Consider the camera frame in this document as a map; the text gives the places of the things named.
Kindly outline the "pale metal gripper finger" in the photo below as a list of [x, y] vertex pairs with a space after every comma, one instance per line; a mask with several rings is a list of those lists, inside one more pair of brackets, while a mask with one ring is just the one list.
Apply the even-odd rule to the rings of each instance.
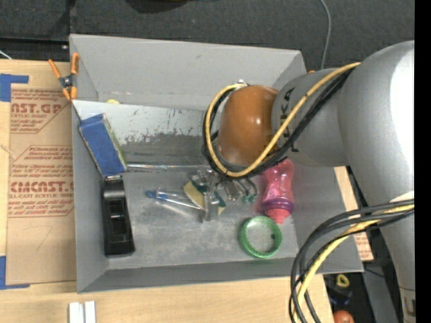
[[151, 199], [158, 199], [158, 195], [183, 196], [205, 194], [211, 182], [211, 170], [203, 169], [187, 173], [187, 176], [179, 182], [172, 183], [172, 186], [149, 188], [145, 190], [145, 195]]
[[168, 196], [158, 195], [158, 200], [163, 203], [179, 206], [180, 208], [192, 209], [199, 214], [201, 221], [211, 221], [218, 214], [219, 201], [214, 200], [209, 194]]

